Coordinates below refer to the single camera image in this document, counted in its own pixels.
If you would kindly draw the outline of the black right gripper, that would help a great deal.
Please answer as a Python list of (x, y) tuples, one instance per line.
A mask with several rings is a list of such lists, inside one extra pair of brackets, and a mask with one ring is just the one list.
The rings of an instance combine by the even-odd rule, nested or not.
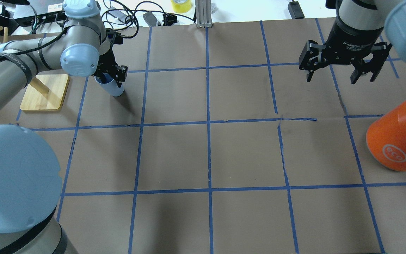
[(299, 56), (299, 69), (306, 71), (306, 81), (310, 82), (315, 71), (328, 65), (353, 65), (352, 85), (369, 72), (370, 82), (374, 82), (393, 48), (391, 43), (377, 42), (382, 31), (382, 26), (360, 30), (336, 19), (324, 44), (306, 42)]

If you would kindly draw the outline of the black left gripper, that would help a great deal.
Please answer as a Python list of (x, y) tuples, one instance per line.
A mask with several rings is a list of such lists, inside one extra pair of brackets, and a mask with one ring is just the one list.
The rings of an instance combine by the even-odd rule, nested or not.
[(92, 74), (96, 82), (100, 85), (106, 85), (110, 83), (110, 76), (115, 79), (117, 86), (122, 87), (126, 80), (128, 67), (125, 65), (119, 66), (116, 63), (115, 55), (113, 52), (113, 46), (115, 44), (122, 44), (123, 38), (121, 34), (114, 30), (106, 30), (106, 39), (103, 41), (103, 45), (108, 45), (109, 48), (99, 57), (96, 71)]

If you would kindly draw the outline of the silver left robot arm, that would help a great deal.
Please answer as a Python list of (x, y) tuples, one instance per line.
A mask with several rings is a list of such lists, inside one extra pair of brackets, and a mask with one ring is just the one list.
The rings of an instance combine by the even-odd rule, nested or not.
[[(69, 78), (95, 77), (118, 97), (126, 66), (112, 47), (118, 33), (105, 28), (95, 0), (65, 0), (67, 21), (56, 37), (0, 44), (0, 110), (22, 89), (20, 109), (61, 109)], [(55, 220), (63, 180), (51, 146), (34, 131), (0, 125), (0, 254), (76, 254)]]

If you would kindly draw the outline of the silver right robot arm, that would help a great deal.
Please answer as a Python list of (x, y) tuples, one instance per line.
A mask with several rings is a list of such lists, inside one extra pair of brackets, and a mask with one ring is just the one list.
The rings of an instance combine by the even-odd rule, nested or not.
[(299, 57), (307, 82), (329, 65), (352, 65), (353, 85), (368, 73), (374, 82), (392, 49), (406, 62), (406, 0), (327, 0), (325, 7), (336, 12), (326, 42), (308, 40)]

